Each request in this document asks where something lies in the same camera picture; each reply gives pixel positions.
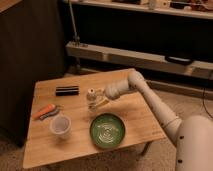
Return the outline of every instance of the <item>orange handle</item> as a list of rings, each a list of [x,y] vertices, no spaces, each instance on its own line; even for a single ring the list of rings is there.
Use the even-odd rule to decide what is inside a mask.
[[[45,107],[43,107],[41,110],[39,110],[38,112],[32,114],[33,119],[38,119],[40,116],[53,111],[56,108],[56,105],[54,104],[49,104]]]

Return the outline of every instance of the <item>white cup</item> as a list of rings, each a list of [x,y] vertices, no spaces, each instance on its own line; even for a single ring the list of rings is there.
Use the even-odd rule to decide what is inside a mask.
[[[56,115],[50,122],[50,131],[61,139],[68,139],[70,136],[71,121],[66,115]]]

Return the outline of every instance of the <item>green bowl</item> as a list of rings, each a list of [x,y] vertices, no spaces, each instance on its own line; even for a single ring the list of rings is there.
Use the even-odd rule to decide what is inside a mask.
[[[115,148],[125,136],[125,125],[118,116],[103,113],[92,121],[90,136],[93,143],[100,148]]]

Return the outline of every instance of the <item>white robot body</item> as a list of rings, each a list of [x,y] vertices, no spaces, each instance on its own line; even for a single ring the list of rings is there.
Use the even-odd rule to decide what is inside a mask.
[[[182,121],[147,85],[137,71],[128,78],[105,87],[105,96],[115,100],[139,91],[162,129],[177,147],[177,171],[213,171],[213,122],[203,116]]]

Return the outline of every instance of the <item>wooden table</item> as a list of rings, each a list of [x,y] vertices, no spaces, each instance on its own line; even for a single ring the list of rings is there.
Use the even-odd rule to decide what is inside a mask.
[[[27,169],[106,151],[97,148],[89,134],[92,120],[100,113],[114,113],[124,121],[126,135],[118,148],[164,138],[165,134],[138,92],[124,95],[100,107],[94,113],[88,110],[86,93],[89,88],[104,88],[106,84],[127,78],[132,70],[101,72],[37,82],[31,113],[49,103],[62,106],[62,113],[70,117],[72,122],[71,135],[68,140],[59,141],[49,131],[52,118],[49,117],[43,121],[31,119],[23,167]],[[57,86],[69,85],[78,85],[79,95],[55,96]]]

